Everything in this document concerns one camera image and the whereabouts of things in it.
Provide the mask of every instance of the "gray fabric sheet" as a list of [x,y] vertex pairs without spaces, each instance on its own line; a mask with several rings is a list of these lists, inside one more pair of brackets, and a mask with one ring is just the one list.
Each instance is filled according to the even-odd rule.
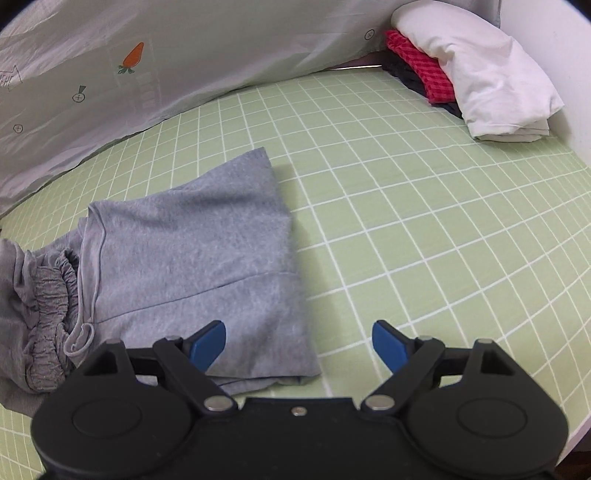
[[[290,213],[258,149],[166,192],[92,203],[77,230],[34,253],[4,241],[0,262],[12,270],[2,263],[0,402],[32,415],[42,400],[33,394],[58,386],[71,364],[103,341],[146,347],[163,336],[189,336],[215,319],[226,324],[228,342],[207,373],[228,393],[319,374],[290,232]],[[77,267],[77,291],[67,288],[68,258],[66,266]],[[37,270],[61,280],[59,294],[57,287],[32,293],[40,283],[33,274],[32,286],[20,294],[28,281],[20,280],[28,275],[23,265],[31,271],[49,265]],[[60,300],[61,310],[48,312],[52,323],[45,322],[54,333],[50,361],[41,362],[32,347],[39,340],[31,329],[42,318],[41,309],[31,307],[33,297],[39,304],[46,297]],[[17,344],[11,328],[18,331]],[[59,375],[36,388],[25,371]],[[12,400],[2,395],[6,385]]]

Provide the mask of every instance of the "carrot print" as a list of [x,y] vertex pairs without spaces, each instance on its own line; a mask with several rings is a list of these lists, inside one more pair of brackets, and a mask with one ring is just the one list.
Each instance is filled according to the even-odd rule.
[[119,65],[119,73],[133,73],[133,67],[135,67],[142,59],[142,51],[144,49],[144,42],[139,42],[135,48],[129,52],[129,55],[125,57],[122,65]]

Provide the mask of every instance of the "metal screw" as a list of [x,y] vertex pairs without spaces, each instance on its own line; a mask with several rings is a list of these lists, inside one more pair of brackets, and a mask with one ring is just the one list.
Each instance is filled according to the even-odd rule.
[[291,409],[291,414],[296,417],[303,417],[307,413],[308,413],[308,410],[306,410],[305,407],[293,407]]
[[372,395],[365,399],[365,404],[373,411],[382,411],[391,409],[396,402],[387,395]]
[[206,398],[203,405],[209,411],[226,411],[233,407],[234,402],[231,398],[225,397],[224,395],[214,395],[213,397]]

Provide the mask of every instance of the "blue gripper pad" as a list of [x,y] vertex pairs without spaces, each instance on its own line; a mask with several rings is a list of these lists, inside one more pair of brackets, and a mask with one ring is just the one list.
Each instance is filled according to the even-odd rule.
[[387,331],[379,322],[374,323],[372,342],[375,352],[393,374],[408,361],[408,354],[404,343]]
[[189,360],[199,371],[205,373],[225,346],[226,326],[222,322],[215,322],[215,325],[193,341]]

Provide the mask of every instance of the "white wall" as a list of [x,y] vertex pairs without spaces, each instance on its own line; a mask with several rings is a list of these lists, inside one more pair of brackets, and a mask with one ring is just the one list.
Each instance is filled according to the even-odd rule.
[[554,83],[564,109],[550,128],[591,165],[591,22],[566,0],[503,0],[501,28]]

